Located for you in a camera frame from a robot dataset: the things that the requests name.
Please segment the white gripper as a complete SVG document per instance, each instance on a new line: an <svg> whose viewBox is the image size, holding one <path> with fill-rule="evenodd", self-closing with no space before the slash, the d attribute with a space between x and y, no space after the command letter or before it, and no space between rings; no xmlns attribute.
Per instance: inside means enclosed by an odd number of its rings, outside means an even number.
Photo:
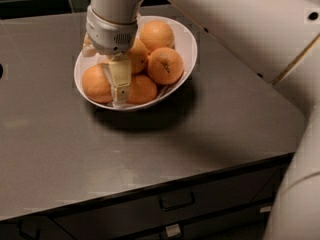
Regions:
<svg viewBox="0 0 320 240"><path fill-rule="evenodd" d="M114 104L124 104L129 97L131 61L123 53L132 48L137 30L137 21L113 23L98 16L91 7L87 9L87 33L83 39L82 55L93 57L97 51L104 55L114 55L104 66Z"/></svg>

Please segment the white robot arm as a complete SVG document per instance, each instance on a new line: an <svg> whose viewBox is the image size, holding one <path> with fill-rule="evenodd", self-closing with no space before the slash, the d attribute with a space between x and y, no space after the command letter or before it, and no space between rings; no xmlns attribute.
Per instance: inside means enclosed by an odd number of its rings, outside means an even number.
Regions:
<svg viewBox="0 0 320 240"><path fill-rule="evenodd" d="M91 0L86 30L111 57L115 101L129 93L123 57L138 30L143 0ZM320 240L319 0L168 0L307 117L307 126L272 206L263 240Z"/></svg>

